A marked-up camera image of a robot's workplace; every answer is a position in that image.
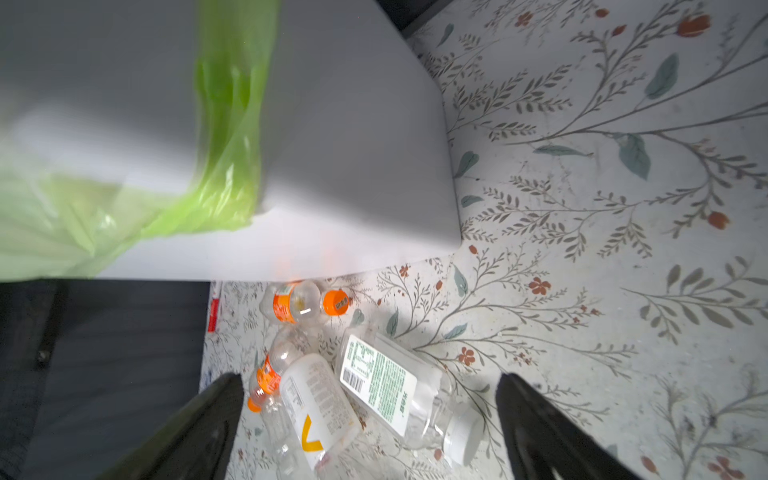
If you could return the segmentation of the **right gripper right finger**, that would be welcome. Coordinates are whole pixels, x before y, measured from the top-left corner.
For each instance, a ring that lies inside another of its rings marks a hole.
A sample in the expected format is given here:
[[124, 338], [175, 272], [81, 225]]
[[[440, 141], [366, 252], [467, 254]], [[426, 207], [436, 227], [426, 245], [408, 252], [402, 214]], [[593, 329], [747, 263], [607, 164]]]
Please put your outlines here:
[[517, 374], [501, 376], [495, 402], [516, 479], [636, 479]]

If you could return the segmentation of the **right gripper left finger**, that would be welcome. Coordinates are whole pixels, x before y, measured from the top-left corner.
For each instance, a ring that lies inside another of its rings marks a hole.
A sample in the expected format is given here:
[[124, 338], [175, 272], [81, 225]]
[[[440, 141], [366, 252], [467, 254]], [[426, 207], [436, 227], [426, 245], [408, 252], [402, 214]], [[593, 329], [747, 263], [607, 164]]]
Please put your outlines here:
[[101, 479], [223, 479], [244, 399], [239, 374], [221, 375]]

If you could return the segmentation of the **white yellow label bottle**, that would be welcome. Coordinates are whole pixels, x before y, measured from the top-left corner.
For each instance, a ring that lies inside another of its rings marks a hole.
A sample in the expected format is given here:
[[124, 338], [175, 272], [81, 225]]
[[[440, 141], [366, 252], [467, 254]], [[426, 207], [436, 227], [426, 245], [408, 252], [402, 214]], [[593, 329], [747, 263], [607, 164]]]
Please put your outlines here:
[[288, 367], [261, 415], [279, 479], [364, 479], [355, 455], [362, 433], [329, 363], [309, 353]]

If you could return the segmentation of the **orange label clear bottle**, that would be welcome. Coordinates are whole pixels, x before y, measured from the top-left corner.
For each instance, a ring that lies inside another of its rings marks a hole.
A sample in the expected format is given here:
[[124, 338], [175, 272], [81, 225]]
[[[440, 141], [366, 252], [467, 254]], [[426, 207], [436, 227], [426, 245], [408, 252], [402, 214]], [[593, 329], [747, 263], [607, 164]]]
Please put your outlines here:
[[279, 393], [283, 375], [295, 361], [314, 348], [306, 332], [295, 325], [283, 326], [266, 351], [265, 359], [249, 380], [248, 408], [255, 413], [265, 409], [269, 400]]

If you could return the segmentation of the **white green label bottle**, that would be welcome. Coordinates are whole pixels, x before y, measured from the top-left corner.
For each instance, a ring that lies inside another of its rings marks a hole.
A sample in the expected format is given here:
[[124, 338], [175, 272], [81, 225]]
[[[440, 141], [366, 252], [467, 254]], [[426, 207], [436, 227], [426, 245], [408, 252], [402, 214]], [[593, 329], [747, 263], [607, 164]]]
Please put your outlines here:
[[344, 332], [336, 374], [345, 393], [404, 448], [439, 449], [459, 466], [474, 459], [484, 418], [436, 363], [373, 327], [353, 326]]

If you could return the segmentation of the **orange cap bottle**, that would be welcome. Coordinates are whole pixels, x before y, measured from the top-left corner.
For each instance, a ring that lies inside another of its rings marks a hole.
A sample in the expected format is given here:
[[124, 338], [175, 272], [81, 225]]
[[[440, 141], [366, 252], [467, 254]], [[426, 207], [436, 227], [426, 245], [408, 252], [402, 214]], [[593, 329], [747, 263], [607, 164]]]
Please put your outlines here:
[[314, 328], [332, 317], [347, 313], [352, 294], [343, 289], [328, 289], [315, 280], [269, 284], [259, 305], [260, 312], [279, 324]]

